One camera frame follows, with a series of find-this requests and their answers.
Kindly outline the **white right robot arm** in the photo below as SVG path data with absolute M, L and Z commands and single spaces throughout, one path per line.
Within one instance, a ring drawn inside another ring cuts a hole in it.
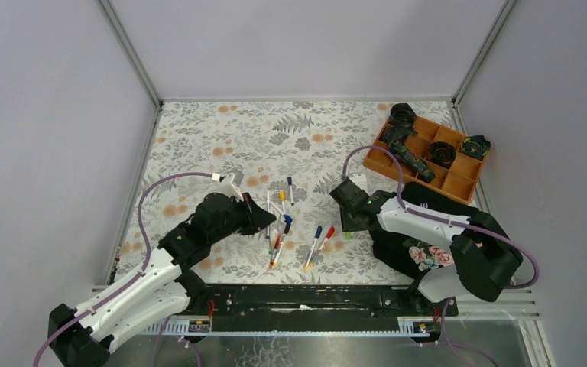
M 367 193 L 345 179 L 330 196 L 343 229 L 368 232 L 374 257 L 433 303 L 463 294 L 494 302 L 523 264 L 493 216 L 418 183 Z

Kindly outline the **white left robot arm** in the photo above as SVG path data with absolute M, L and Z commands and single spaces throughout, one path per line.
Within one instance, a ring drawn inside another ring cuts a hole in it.
M 206 310 L 208 287 L 193 271 L 217 242 L 254 235 L 276 221 L 248 193 L 211 193 L 185 222 L 151 250 L 148 262 L 104 291 L 49 316 L 50 348 L 64 366 L 103 366 L 126 340 L 158 320 L 189 307 Z

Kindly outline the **white pen yellow cap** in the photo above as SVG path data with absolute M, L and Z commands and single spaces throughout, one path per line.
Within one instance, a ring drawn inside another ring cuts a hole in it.
M 286 194 L 283 190 L 279 191 L 279 197 L 281 199 L 281 208 L 282 208 L 283 214 L 286 214 L 287 213 L 287 209 L 286 209 L 287 198 L 286 198 Z

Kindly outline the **white pen blue end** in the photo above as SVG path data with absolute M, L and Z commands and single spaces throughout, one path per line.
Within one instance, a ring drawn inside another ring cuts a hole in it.
M 319 238 L 320 238 L 322 231 L 323 231 L 323 227 L 317 226 L 315 236 L 313 237 L 312 245 L 310 246 L 310 250 L 309 250 L 305 265 L 303 267 L 304 271 L 306 271 L 308 269 L 308 267 L 310 266 L 311 258 L 313 256 L 316 244 L 319 241 Z

